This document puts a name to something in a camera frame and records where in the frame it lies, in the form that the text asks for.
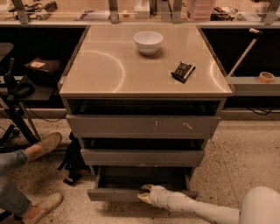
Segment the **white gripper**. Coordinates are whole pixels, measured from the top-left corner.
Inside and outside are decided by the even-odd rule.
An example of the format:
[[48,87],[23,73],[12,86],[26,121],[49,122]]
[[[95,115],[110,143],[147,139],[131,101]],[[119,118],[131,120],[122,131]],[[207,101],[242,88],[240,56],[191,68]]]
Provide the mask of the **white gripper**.
[[141,186],[142,190],[150,191],[150,194],[139,193],[137,197],[154,207],[163,208],[169,211],[179,211],[182,208],[182,196],[180,192],[172,192],[161,185],[146,184]]

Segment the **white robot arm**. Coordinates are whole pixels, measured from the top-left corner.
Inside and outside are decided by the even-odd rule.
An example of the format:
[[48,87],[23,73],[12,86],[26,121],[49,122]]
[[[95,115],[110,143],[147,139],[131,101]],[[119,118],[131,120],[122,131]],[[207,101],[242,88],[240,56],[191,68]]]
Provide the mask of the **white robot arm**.
[[280,193],[265,186],[250,189],[239,208],[200,202],[161,185],[143,189],[148,192],[137,195],[141,201],[173,213],[194,214],[210,224],[280,224]]

